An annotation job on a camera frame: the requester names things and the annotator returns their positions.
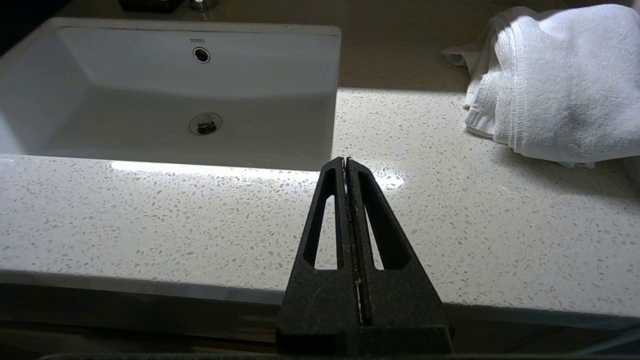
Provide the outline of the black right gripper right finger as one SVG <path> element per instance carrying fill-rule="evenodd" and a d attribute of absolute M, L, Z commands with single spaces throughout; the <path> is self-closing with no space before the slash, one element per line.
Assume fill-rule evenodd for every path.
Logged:
<path fill-rule="evenodd" d="M 365 346 L 450 346 L 454 326 L 373 173 L 348 158 Z"/>

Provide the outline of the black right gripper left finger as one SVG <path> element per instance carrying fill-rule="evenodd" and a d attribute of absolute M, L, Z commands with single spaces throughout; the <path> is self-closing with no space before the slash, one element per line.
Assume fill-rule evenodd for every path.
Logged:
<path fill-rule="evenodd" d="M 279 351 L 352 351 L 361 325 L 352 235 L 345 192 L 345 159 L 318 176 L 294 265 L 276 322 Z M 327 198 L 334 198 L 336 269 L 315 267 Z"/>

